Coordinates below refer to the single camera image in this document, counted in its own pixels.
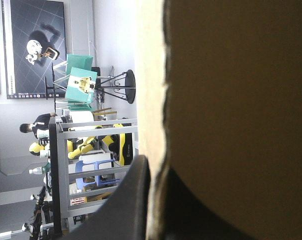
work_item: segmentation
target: metal rack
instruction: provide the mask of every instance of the metal rack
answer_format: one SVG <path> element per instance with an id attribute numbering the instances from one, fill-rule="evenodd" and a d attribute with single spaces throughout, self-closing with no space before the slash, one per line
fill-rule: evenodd
<path id="1" fill-rule="evenodd" d="M 112 127 L 113 124 L 131 124 L 131 126 Z M 84 126 L 106 126 L 104 128 L 64 131 L 67 128 Z M 77 173 L 69 173 L 69 160 L 67 139 L 82 138 L 88 136 L 106 136 L 116 134 L 132 133 L 133 157 L 136 155 L 135 134 L 138 132 L 137 119 L 119 119 L 108 121 L 92 121 L 82 123 L 62 123 L 60 117 L 52 117 L 49 123 L 51 177 L 52 177 L 52 198 L 53 198 L 53 223 L 54 232 L 59 234 L 62 231 L 61 221 L 74 216 L 95 212 L 106 200 L 97 200 L 79 205 L 71 205 L 71 199 L 94 196 L 106 192 L 114 192 L 117 186 L 110 186 L 96 190 L 70 194 L 69 184 L 78 178 L 91 176 L 108 175 L 127 172 L 129 165 L 112 167 L 100 170 L 90 170 Z"/>

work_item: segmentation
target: yellow and black machine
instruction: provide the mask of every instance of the yellow and black machine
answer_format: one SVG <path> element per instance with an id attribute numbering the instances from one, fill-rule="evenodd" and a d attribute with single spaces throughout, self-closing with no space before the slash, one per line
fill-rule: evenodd
<path id="1" fill-rule="evenodd" d="M 114 124 L 113 127 L 123 127 L 125 124 Z M 75 144 L 71 140 L 67 141 L 68 158 L 75 159 L 82 154 L 92 151 L 95 145 L 102 140 L 108 149 L 113 152 L 116 160 L 119 161 L 121 166 L 131 164 L 133 160 L 133 144 L 132 133 L 121 133 L 107 136 L 89 136 L 85 141 Z"/>

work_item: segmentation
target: person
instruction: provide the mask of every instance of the person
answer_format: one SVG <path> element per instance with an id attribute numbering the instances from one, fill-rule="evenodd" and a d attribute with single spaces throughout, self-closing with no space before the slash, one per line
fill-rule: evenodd
<path id="1" fill-rule="evenodd" d="M 34 133 L 35 138 L 37 137 L 37 130 L 48 130 L 49 129 L 49 121 L 51 117 L 57 116 L 55 112 L 46 113 L 38 116 L 34 123 L 23 123 L 20 125 L 21 133 Z"/>

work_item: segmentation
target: robot image on screen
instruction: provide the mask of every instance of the robot image on screen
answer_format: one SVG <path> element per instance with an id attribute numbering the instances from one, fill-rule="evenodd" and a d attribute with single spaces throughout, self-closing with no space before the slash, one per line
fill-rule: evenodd
<path id="1" fill-rule="evenodd" d="M 37 61 L 40 66 L 43 66 L 45 58 L 56 60 L 59 57 L 59 52 L 54 49 L 54 43 L 59 38 L 60 33 L 51 25 L 43 24 L 41 27 L 48 30 L 53 35 L 50 38 L 50 41 L 48 41 L 46 35 L 42 31 L 37 30 L 30 34 L 30 40 L 26 44 L 28 55 L 25 59 L 27 59 L 27 61 L 32 65 Z"/>

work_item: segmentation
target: white wall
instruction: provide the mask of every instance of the white wall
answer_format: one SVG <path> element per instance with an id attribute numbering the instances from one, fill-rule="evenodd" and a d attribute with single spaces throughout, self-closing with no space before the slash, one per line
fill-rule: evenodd
<path id="1" fill-rule="evenodd" d="M 93 1 L 97 65 L 101 68 L 103 76 L 109 74 L 111 65 L 115 68 L 115 74 L 120 74 L 128 69 L 135 72 L 135 8 L 134 0 Z M 104 106 L 112 107 L 117 111 L 117 115 L 109 116 L 110 119 L 137 117 L 136 101 L 128 104 L 124 100 L 105 95 Z"/>

